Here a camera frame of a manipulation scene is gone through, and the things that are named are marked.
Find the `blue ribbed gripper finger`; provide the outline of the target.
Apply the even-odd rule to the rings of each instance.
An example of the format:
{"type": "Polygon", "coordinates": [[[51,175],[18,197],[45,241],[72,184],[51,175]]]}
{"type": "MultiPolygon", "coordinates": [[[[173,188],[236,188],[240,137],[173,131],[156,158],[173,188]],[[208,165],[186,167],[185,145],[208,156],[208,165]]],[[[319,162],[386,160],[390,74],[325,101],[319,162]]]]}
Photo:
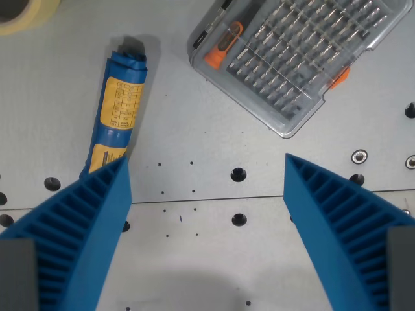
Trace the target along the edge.
{"type": "Polygon", "coordinates": [[[292,154],[283,200],[333,310],[389,310],[386,237],[414,218],[360,185],[292,154]]]}
{"type": "Polygon", "coordinates": [[[95,310],[132,204],[128,159],[80,178],[1,233],[34,243],[40,310],[95,310]]]}

